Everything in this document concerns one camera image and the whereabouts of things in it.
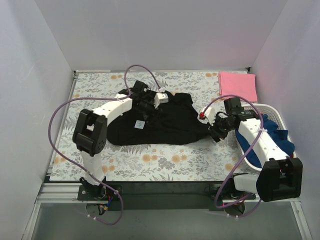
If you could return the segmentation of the black t shirt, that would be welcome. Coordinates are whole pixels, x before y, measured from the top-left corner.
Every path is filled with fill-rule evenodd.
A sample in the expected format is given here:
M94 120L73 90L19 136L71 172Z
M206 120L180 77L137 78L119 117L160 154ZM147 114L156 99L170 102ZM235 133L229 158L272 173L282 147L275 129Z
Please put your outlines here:
M107 140L117 146L141 144L186 145L211 135L209 127L198 120L189 93L168 95L154 114L146 116L132 108L107 127Z

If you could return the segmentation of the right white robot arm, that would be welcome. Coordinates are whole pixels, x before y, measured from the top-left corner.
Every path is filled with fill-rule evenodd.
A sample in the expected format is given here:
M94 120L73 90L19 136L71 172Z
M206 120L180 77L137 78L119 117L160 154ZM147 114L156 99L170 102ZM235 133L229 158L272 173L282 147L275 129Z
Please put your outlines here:
M202 109L199 117L208 121L208 129L215 142L236 130L249 143L249 148L240 158L242 162L250 151L254 151L261 169L256 175L230 172L223 184L227 195L237 199L243 193L255 194L264 202L298 198L301 194L303 163L290 157L274 142L264 127L263 116L257 106L248 102L242 106L243 97L228 95L224 100L223 116L214 113L211 106Z

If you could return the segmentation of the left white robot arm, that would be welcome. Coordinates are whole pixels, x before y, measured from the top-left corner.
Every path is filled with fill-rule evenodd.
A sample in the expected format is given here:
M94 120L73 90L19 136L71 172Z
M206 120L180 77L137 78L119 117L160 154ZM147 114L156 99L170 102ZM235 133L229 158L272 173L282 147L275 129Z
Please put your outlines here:
M101 184L106 182L101 152L107 143L109 124L130 110L138 110L150 117L157 112L160 104L168 101L166 93L152 91L145 83L137 80L133 87L119 91L115 100L93 110L80 111L72 141L80 151L86 169L80 183L92 198L101 200L107 194L106 187Z

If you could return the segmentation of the floral table mat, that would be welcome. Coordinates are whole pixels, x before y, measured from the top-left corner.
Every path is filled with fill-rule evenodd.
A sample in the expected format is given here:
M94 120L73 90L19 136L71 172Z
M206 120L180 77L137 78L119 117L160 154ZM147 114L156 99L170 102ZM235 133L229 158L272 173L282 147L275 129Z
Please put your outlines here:
M50 181L76 182L85 175L83 159L72 141L79 112L103 104L135 81L146 83L152 90L163 87L171 94L188 93L193 108L199 112L208 104L215 111L224 111L219 99L216 71L139 72L77 72L65 115L57 149L51 165ZM108 181L223 181L230 171L256 174L240 162L242 152L234 132L214 142L210 137L186 145L140 144L118 146L107 143L102 153L102 170Z

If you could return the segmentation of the folded pink t shirt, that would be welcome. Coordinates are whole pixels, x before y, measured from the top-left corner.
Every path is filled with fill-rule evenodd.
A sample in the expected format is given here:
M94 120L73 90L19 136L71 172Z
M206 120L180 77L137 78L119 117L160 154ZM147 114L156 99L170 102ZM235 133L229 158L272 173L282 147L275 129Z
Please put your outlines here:
M232 73L221 71L218 74L219 93L225 95L237 95L249 102L257 102L256 76L247 73Z

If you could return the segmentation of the blue t shirt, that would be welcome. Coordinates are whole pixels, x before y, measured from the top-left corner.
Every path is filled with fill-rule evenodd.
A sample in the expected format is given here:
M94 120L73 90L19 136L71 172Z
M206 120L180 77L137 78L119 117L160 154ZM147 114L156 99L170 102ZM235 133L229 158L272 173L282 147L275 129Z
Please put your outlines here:
M262 114L262 118L264 122L263 126L267 130L269 136L282 151L284 151L291 157L295 151L295 145L288 140L288 130L278 129L279 126L277 125L277 123L270 120L267 114ZM243 152L246 152L250 147L250 144L237 130L235 131L235 135ZM253 166L262 168L260 160L258 159L253 149L248 153L246 159Z

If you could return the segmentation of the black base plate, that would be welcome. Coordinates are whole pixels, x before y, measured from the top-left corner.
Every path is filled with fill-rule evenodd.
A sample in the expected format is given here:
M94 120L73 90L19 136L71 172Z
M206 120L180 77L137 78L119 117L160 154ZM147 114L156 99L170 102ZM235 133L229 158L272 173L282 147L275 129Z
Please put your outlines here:
M122 197L124 210L188 210L203 209L222 211L216 208L214 198L220 186L219 181L108 181L108 184ZM107 188L101 191L100 197L94 197L81 184L77 200L90 204L112 201L109 211L120 211L121 203L116 193ZM224 195L220 195L217 204L223 200L232 200L231 196L240 197L240 192L225 186Z

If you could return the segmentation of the aluminium frame rail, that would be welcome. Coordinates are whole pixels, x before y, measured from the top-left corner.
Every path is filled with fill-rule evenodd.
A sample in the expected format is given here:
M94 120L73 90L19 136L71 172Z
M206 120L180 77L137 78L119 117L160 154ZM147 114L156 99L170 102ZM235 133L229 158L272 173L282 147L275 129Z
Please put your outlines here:
M149 174L115 178L94 199L76 181L51 176L40 189L27 240L310 240L301 201L248 196L230 185Z

